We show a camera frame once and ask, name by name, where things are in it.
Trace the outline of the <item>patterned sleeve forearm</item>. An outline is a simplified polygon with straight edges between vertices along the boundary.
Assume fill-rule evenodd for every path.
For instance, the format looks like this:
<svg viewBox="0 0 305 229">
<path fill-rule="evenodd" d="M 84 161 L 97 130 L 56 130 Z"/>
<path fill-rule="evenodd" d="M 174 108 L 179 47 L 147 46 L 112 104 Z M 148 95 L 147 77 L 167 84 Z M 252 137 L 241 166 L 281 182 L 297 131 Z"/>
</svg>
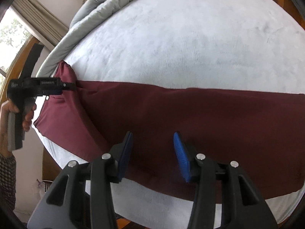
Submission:
<svg viewBox="0 0 305 229">
<path fill-rule="evenodd" d="M 1 155 L 1 193 L 4 196 L 8 207 L 14 211 L 16 202 L 16 160 L 14 155 L 11 157 L 4 157 Z"/>
</svg>

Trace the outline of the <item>person's left hand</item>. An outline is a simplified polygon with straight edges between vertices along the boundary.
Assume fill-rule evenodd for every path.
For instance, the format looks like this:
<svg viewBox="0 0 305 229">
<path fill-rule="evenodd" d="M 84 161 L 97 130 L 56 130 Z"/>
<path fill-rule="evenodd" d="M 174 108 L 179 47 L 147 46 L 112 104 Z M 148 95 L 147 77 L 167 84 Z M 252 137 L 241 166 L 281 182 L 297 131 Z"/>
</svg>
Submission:
<svg viewBox="0 0 305 229">
<path fill-rule="evenodd" d="M 28 132 L 30 130 L 36 108 L 37 106 L 34 104 L 25 115 L 22 122 L 23 131 Z M 8 150 L 8 115 L 10 112 L 19 113 L 19 109 L 11 100 L 7 100 L 1 105 L 1 155 L 4 158 L 12 156 L 12 152 Z"/>
</svg>

